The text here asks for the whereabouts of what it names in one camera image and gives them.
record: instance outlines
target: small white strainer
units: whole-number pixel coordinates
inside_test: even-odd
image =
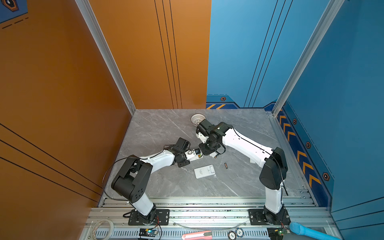
[[[197,113],[191,117],[191,122],[193,123],[193,125],[197,126],[204,119],[205,119],[205,116],[203,114]]]

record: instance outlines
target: orange chevron stripe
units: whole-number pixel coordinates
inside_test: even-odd
[[[312,180],[315,180],[316,182],[318,182],[319,184],[321,184],[321,182],[320,182],[319,179],[315,178],[314,176],[312,176],[312,175],[310,174],[310,187],[311,187],[311,188],[312,188]]]
[[[220,108],[222,108],[222,107],[224,107],[224,106],[225,106],[225,104],[221,105],[220,107],[218,107],[218,108],[216,108],[216,109],[220,109]]]
[[[311,165],[309,165],[309,164],[306,163],[306,162],[303,162],[303,173],[304,173],[304,175],[305,175],[305,167],[309,167],[310,169],[313,170],[313,167],[312,167]]]
[[[297,151],[297,162],[300,162],[300,155],[307,157],[307,155],[305,153]]]
[[[290,131],[288,131],[288,137],[287,137],[287,138],[288,138],[288,142],[289,142],[289,136],[290,136],[290,135],[294,135],[294,136],[296,136],[296,134],[295,134],[294,132],[290,132]]]
[[[286,118],[286,116],[283,116],[283,115],[280,116],[280,125],[281,125],[281,119],[282,118]]]
[[[285,127],[290,127],[291,125],[289,125],[288,123],[284,123],[283,126],[284,126],[283,131],[284,131],[284,133],[285,133]]]

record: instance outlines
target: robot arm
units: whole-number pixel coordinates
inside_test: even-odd
[[[220,146],[230,146],[250,158],[250,162],[259,165],[262,172],[259,176],[265,186],[266,201],[264,206],[265,218],[270,224],[280,224],[285,215],[282,202],[284,179],[288,171],[284,151],[281,148],[272,149],[263,146],[236,131],[224,122],[212,125],[206,119],[196,128],[196,136],[202,140],[199,147],[204,155],[216,157]]]
[[[118,194],[129,200],[139,212],[139,217],[145,223],[151,223],[155,218],[156,205],[149,200],[145,193],[151,173],[173,164],[182,167],[191,161],[202,158],[199,149],[189,150],[190,143],[179,138],[175,145],[164,148],[161,152],[146,157],[129,156],[121,166],[111,187]]]

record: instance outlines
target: orange wall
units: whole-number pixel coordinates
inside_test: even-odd
[[[90,3],[136,108],[205,108],[210,0]]]
[[[130,113],[75,1],[28,1],[0,44],[1,236],[78,239]]]

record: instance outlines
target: red utility knife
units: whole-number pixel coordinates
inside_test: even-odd
[[[212,239],[212,232],[203,231],[203,232],[187,233],[187,234],[183,234],[181,238],[182,240],[198,240],[198,239],[210,240]]]

